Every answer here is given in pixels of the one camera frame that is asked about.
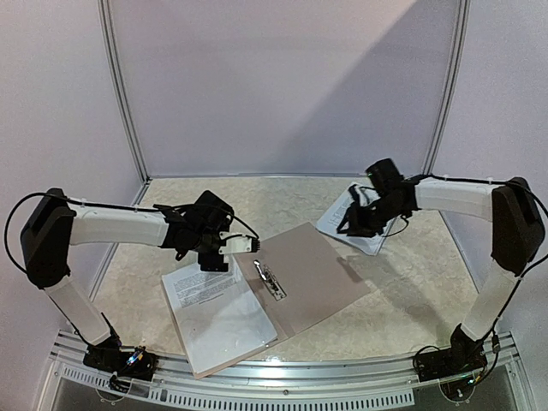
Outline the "brown plastic folder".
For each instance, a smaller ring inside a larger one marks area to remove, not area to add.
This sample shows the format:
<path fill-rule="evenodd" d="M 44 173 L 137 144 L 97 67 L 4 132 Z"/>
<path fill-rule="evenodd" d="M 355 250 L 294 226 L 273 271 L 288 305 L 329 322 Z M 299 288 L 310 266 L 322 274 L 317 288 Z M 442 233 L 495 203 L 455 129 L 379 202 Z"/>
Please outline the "brown plastic folder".
<path fill-rule="evenodd" d="M 259 354 L 340 312 L 369 290 L 310 223 L 264 241 L 255 254 L 238 254 L 232 259 L 277 330 L 277 339 Z M 286 298 L 276 301 L 271 296 L 253 265 L 255 259 L 273 271 Z"/>

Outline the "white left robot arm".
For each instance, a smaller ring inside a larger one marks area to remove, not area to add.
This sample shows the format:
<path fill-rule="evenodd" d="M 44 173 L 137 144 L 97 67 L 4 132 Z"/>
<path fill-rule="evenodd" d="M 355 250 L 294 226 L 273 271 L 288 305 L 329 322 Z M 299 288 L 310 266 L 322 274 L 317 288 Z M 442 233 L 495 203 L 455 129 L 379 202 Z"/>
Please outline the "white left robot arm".
<path fill-rule="evenodd" d="M 86 202 L 51 188 L 31 193 L 18 204 L 31 200 L 36 205 L 20 231 L 20 269 L 110 372 L 127 365 L 127 353 L 74 273 L 71 258 L 76 249 L 130 245 L 170 251 L 177 260 L 194 253 L 209 271 L 225 271 L 229 255 L 254 249 L 253 237 L 233 229 L 233 208 L 211 191 L 187 204 L 132 207 Z"/>

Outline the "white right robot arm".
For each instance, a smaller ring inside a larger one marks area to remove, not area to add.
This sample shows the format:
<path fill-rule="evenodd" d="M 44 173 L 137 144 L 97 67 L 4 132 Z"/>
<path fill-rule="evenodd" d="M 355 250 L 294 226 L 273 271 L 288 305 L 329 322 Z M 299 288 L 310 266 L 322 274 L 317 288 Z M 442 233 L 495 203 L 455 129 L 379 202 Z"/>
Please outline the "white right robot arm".
<path fill-rule="evenodd" d="M 544 262 L 538 253 L 545 243 L 547 208 L 522 176 L 404 176 L 389 158 L 371 165 L 366 176 L 376 197 L 364 204 L 360 190 L 349 187 L 338 234 L 380 236 L 395 218 L 437 211 L 473 275 L 477 297 L 440 355 L 447 371 L 460 373 L 480 356 L 524 276 Z"/>

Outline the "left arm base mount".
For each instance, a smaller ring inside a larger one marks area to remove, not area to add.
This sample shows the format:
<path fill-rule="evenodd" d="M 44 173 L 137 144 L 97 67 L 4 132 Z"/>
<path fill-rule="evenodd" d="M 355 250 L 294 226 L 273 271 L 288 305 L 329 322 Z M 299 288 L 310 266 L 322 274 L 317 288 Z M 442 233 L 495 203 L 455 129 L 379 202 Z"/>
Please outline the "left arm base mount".
<path fill-rule="evenodd" d="M 134 379 L 151 382 L 158 366 L 158 357 L 144 346 L 123 348 L 89 346 L 83 364 L 110 374 L 108 388 L 123 394 Z"/>

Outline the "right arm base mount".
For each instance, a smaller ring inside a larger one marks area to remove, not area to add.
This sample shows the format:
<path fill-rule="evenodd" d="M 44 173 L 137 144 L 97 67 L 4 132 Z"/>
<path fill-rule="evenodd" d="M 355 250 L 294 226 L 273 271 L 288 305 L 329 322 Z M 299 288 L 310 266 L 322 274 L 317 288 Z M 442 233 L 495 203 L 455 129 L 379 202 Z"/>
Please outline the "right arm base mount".
<path fill-rule="evenodd" d="M 489 362 L 481 349 L 460 363 L 450 348 L 428 345 L 415 353 L 412 367 L 420 382 L 461 377 L 465 378 L 466 386 L 472 387 L 490 376 L 498 363 L 499 354 L 500 348 L 496 348 L 492 362 Z"/>

